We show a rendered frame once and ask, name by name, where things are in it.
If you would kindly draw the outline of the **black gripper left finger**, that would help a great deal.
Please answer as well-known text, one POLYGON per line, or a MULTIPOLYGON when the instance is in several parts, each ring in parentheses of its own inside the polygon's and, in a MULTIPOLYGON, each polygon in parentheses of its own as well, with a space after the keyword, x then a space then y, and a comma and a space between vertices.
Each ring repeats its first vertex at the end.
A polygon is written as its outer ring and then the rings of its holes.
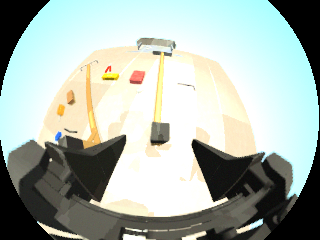
POLYGON ((105 189, 124 152, 127 144, 127 136, 119 135, 115 139, 109 139, 91 148, 79 149, 63 148, 59 144, 44 141, 45 151, 57 164, 63 165, 65 169, 71 169, 73 176, 79 181, 93 201, 103 199, 105 189))

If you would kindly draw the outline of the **long wooden-handled rake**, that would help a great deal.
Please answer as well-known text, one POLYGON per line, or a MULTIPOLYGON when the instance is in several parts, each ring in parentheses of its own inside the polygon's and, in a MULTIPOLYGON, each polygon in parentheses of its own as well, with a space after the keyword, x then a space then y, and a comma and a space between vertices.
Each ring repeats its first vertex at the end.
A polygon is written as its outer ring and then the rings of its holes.
MULTIPOLYGON (((97 60, 93 60, 93 61, 97 61, 97 60)), ((88 140, 83 140, 83 139, 75 139, 75 137, 72 136, 63 136, 61 137, 61 139, 57 140, 57 144, 61 145, 61 147, 65 147, 65 148, 72 148, 72 149, 79 149, 79 151, 81 151, 81 149, 84 148, 91 148, 93 147, 93 145, 97 145, 101 143, 100 140, 100 136, 99 136, 99 132, 97 132, 97 128, 96 128, 96 121, 95 121, 95 113, 93 113, 93 105, 92 105, 92 93, 91 93, 91 65, 93 63, 93 61, 89 61, 87 65, 87 77, 85 77, 85 79, 87 79, 87 81, 85 81, 85 83, 87 83, 87 87, 85 87, 85 89, 87 89, 87 107, 88 107, 88 119, 89 119, 89 125, 91 125, 91 132, 92 135, 91 137, 89 137, 88 140), (89 65, 91 64, 91 65, 89 65)), ((97 61, 97 63, 99 63, 99 61, 97 61)), ((85 67, 84 65, 84 67, 85 67)))

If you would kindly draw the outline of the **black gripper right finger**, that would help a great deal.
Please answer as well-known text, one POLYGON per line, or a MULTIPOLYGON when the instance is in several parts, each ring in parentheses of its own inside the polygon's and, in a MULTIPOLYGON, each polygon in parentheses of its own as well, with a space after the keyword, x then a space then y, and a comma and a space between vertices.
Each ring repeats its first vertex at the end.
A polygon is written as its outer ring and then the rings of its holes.
POLYGON ((213 203, 225 199, 225 193, 244 176, 248 168, 256 165, 257 161, 263 160, 264 155, 267 155, 267 152, 259 152, 235 157, 196 139, 192 139, 191 145, 213 203))

